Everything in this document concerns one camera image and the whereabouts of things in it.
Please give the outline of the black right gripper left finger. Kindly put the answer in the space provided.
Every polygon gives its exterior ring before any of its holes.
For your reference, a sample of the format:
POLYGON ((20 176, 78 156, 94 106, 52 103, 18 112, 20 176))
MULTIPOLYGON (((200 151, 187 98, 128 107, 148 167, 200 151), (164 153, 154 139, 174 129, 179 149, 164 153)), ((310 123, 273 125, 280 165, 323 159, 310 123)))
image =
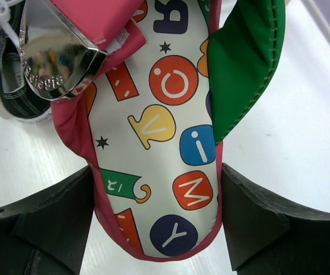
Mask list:
POLYGON ((0 274, 79 274, 92 216, 89 167, 1 206, 0 274))

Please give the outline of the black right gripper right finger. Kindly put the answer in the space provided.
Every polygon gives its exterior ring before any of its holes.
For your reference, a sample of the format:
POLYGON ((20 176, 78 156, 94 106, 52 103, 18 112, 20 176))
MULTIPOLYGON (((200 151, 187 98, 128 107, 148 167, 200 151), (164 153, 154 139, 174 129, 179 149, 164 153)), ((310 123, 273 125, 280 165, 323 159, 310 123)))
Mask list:
POLYGON ((223 164, 222 219, 238 274, 330 274, 330 213, 273 193, 223 164))

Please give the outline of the pink green flip-flop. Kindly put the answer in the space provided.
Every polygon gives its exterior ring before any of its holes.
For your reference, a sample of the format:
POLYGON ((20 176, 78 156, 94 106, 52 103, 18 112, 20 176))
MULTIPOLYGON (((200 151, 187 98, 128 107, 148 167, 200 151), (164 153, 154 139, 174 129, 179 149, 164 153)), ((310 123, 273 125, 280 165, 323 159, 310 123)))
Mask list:
POLYGON ((223 139, 278 65, 284 1, 26 1, 27 83, 89 164, 107 234, 145 261, 202 251, 222 224, 223 139))

